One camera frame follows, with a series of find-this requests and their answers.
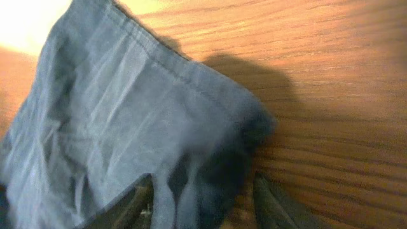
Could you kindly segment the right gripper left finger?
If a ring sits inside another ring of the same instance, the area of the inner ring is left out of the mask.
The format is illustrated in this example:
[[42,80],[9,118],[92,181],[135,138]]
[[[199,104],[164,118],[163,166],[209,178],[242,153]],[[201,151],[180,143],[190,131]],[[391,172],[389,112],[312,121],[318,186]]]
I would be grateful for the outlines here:
[[78,225],[79,229],[149,228],[154,189],[151,174],[143,174],[112,202]]

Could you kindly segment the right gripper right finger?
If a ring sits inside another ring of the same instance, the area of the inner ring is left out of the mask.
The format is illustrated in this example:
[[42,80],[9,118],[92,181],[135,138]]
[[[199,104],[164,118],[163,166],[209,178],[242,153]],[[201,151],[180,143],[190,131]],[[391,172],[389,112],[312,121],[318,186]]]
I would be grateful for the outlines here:
[[256,173],[252,197],[257,227],[261,229],[330,229],[331,226],[291,198],[276,182]]

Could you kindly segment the navy blue denim shorts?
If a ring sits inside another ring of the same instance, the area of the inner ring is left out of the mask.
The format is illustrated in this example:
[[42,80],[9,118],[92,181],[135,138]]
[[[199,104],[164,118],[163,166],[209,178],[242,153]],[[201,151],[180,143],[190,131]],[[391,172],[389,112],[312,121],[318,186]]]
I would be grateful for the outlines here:
[[243,86],[112,1],[73,1],[1,142],[1,224],[74,228],[151,174],[153,228],[218,228],[272,132]]

